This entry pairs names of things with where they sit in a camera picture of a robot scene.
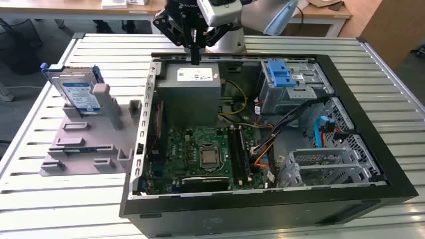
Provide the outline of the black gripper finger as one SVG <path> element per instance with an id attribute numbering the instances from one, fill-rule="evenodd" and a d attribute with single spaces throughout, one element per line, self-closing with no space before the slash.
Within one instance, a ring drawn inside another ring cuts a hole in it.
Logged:
<path id="1" fill-rule="evenodd" d="M 183 12 L 162 9 L 155 14 L 153 25 L 175 46 L 183 46 L 190 54 L 190 63 L 195 65 L 197 46 L 191 35 L 193 28 L 189 23 L 189 15 Z"/>
<path id="2" fill-rule="evenodd" d="M 214 27 L 207 31 L 207 25 L 199 24 L 195 27 L 195 65 L 199 64 L 201 50 L 207 46 L 213 46 L 233 27 L 233 23 L 227 23 Z"/>

